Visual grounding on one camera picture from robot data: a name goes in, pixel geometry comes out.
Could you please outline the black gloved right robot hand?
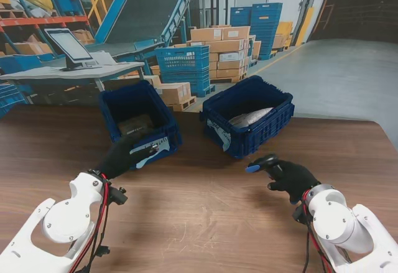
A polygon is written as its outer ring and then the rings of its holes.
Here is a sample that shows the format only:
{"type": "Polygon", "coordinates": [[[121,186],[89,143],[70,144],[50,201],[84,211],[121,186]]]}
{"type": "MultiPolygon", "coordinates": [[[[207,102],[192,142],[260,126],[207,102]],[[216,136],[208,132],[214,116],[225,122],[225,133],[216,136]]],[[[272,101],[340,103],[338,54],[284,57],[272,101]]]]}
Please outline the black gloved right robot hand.
{"type": "Polygon", "coordinates": [[[283,171],[283,177],[269,183],[267,187],[272,191],[287,192],[289,194],[289,201],[293,205],[296,205],[302,199],[303,194],[307,190],[321,184],[302,165],[285,160],[280,160],[279,165],[283,171]]]}

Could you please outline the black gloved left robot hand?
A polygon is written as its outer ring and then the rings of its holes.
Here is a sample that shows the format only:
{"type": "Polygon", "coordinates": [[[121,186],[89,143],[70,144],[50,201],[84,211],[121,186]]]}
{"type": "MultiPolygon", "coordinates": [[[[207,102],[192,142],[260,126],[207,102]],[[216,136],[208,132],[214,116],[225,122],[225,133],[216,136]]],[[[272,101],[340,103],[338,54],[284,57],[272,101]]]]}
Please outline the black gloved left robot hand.
{"type": "Polygon", "coordinates": [[[142,138],[141,135],[128,135],[120,138],[111,146],[100,163],[94,166],[94,172],[98,175],[103,174],[108,180],[114,179],[127,172],[133,165],[152,157],[158,152],[158,145],[150,145],[131,153],[133,146],[142,138]]]}

